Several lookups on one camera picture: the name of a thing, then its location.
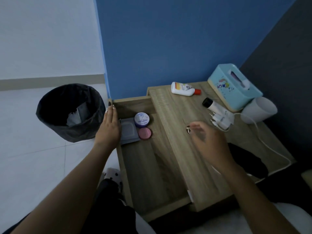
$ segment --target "blue wall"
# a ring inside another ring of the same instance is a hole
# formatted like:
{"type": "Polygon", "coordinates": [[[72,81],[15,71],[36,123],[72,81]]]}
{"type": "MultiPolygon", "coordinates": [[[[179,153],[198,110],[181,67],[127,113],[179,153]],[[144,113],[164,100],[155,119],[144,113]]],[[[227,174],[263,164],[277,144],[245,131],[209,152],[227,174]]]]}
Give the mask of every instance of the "blue wall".
{"type": "Polygon", "coordinates": [[[295,0],[96,0],[110,97],[240,67],[295,0]]]}

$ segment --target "black pants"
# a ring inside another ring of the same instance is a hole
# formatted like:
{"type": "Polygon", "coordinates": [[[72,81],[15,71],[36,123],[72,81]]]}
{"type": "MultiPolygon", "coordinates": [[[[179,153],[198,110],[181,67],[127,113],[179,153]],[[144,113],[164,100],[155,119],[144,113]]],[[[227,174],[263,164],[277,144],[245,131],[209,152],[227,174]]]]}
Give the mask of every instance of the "black pants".
{"type": "MultiPolygon", "coordinates": [[[[109,179],[101,181],[96,190],[94,203],[82,227],[85,233],[137,233],[135,229],[135,211],[125,206],[118,193],[118,184],[109,179]]],[[[26,217],[7,229],[3,234],[11,233],[26,217]]]]}

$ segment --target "open drawer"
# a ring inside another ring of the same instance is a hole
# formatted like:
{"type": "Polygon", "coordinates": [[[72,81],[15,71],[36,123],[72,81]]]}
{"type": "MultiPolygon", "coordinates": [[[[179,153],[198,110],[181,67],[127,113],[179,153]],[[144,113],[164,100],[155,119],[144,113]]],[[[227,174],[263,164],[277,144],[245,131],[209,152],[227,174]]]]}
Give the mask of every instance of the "open drawer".
{"type": "Polygon", "coordinates": [[[119,118],[145,112],[148,140],[117,146],[127,205],[151,221],[191,202],[176,157],[150,96],[113,100],[119,118]]]}

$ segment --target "black trash bag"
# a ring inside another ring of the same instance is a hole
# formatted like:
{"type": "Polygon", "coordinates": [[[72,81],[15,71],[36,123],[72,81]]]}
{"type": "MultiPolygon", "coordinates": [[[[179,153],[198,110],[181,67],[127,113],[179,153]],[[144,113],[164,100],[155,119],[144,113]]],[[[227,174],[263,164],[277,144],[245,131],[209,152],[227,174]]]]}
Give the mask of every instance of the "black trash bag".
{"type": "Polygon", "coordinates": [[[91,86],[68,84],[45,94],[39,101],[36,115],[47,127],[69,142],[78,142],[95,137],[103,121],[105,105],[99,92],[91,86]],[[90,116],[80,124],[67,126],[69,113],[87,103],[90,116]]]}

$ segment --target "blue tissue box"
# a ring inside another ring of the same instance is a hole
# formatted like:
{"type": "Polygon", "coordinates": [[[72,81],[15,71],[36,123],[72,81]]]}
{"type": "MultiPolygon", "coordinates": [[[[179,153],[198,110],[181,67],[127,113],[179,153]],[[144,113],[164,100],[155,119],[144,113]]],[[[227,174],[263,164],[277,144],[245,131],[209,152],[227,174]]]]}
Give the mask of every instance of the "blue tissue box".
{"type": "Polygon", "coordinates": [[[208,83],[232,112],[243,109],[250,100],[263,95],[234,64],[219,64],[208,83]]]}

